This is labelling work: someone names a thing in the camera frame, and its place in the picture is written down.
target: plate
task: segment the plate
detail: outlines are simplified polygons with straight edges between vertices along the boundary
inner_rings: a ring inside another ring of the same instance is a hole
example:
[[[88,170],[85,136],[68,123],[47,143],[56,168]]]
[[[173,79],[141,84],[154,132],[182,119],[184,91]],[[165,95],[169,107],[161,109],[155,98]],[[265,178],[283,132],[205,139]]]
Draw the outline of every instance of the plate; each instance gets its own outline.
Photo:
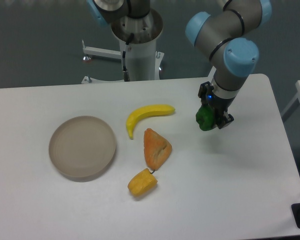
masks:
[[[96,175],[112,160],[116,137],[111,127],[93,116],[78,116],[60,125],[49,143],[53,165],[66,177]]]

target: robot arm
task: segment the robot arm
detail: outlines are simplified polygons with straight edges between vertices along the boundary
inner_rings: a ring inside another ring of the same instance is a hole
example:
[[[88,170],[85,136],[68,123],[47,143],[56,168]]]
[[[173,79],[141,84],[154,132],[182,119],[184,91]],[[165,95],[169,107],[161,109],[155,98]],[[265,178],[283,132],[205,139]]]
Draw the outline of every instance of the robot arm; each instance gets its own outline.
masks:
[[[155,79],[156,41],[163,21],[150,8],[150,0],[87,0],[87,5],[99,25],[111,24],[119,40],[124,81]]]
[[[187,24],[187,38],[216,68],[212,81],[199,89],[201,108],[212,114],[202,130],[222,129],[234,120],[228,107],[259,59],[258,47],[242,36],[267,22],[271,14],[270,0],[229,0],[222,14],[212,17],[200,12]]]
[[[150,12],[150,0],[87,0],[89,9],[102,26],[125,16],[141,19]]]

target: metal stand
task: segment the metal stand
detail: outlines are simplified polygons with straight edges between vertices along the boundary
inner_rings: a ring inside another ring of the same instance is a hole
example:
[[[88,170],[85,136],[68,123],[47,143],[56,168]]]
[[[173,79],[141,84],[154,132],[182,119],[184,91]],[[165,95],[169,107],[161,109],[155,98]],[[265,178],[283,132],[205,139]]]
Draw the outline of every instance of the metal stand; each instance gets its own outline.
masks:
[[[294,97],[290,100],[287,106],[280,113],[282,121],[285,122],[300,106],[300,102],[298,99],[298,93],[294,95]]]
[[[91,61],[92,56],[109,58],[109,59],[114,59],[114,60],[122,59],[122,55],[121,55],[120,51],[86,46],[85,42],[83,40],[82,40],[82,50],[84,53],[84,57],[83,57],[84,62]],[[160,51],[155,52],[155,66],[154,66],[154,79],[153,80],[160,80],[159,73],[162,70],[160,65],[161,65],[161,62],[162,62],[164,56],[165,56],[165,54],[163,52],[160,52]],[[123,80],[103,81],[103,80],[90,78],[89,76],[85,76],[81,83],[82,84],[93,84],[93,83],[104,83],[104,82],[123,82]]]

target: yellow banana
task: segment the yellow banana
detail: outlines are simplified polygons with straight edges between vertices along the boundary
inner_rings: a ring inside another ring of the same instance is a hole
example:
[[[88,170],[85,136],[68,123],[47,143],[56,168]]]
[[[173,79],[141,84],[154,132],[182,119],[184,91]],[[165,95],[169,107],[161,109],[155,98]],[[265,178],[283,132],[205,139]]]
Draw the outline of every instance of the yellow banana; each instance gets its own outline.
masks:
[[[134,138],[134,128],[142,119],[156,116],[170,115],[175,111],[173,106],[168,104],[154,104],[140,107],[134,110],[125,122],[130,139]]]

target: black cable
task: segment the black cable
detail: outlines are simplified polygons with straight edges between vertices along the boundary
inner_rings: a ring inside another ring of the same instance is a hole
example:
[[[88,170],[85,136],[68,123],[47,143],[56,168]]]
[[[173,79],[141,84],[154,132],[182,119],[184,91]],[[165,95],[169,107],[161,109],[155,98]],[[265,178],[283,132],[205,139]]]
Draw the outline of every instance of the black cable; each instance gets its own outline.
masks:
[[[131,33],[128,40],[125,42],[125,45],[128,46],[132,42],[134,37],[135,37],[135,35],[133,33]],[[123,68],[124,72],[127,71],[127,67],[126,67],[126,50],[122,51],[122,68]]]

